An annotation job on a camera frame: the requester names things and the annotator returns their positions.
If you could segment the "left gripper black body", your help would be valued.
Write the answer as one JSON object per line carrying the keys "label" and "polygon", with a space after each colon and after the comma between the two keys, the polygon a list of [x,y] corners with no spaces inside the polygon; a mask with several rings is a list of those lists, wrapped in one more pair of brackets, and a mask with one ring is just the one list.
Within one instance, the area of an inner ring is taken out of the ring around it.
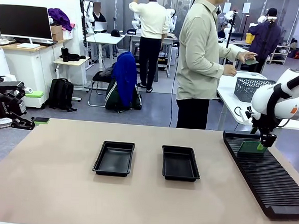
{"label": "left gripper black body", "polygon": [[19,93],[13,95],[11,93],[2,94],[0,96],[0,118],[15,119],[25,114],[25,104],[22,98],[24,95]]}

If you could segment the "person's right hand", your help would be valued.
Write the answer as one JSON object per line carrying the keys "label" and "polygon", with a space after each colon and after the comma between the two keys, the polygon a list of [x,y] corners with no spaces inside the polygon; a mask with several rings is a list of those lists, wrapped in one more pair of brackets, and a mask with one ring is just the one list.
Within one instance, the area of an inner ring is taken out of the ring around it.
{"label": "person's right hand", "polygon": [[224,76],[231,76],[234,77],[237,74],[237,70],[233,65],[225,64],[223,69],[223,75]]}

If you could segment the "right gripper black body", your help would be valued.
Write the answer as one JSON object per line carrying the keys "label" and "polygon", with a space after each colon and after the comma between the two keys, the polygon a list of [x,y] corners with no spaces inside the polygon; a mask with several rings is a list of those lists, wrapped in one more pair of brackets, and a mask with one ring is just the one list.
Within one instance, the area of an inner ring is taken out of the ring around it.
{"label": "right gripper black body", "polygon": [[274,120],[262,119],[259,120],[252,118],[252,126],[258,128],[260,134],[273,134],[273,129],[275,126]]}

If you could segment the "person's left hand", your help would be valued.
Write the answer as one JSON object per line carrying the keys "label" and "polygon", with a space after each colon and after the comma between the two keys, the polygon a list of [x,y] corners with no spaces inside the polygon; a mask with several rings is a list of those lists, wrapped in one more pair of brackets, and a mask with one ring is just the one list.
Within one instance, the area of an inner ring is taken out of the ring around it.
{"label": "person's left hand", "polygon": [[237,54],[237,59],[240,60],[242,63],[245,63],[245,60],[255,60],[257,54],[254,52],[239,52]]}

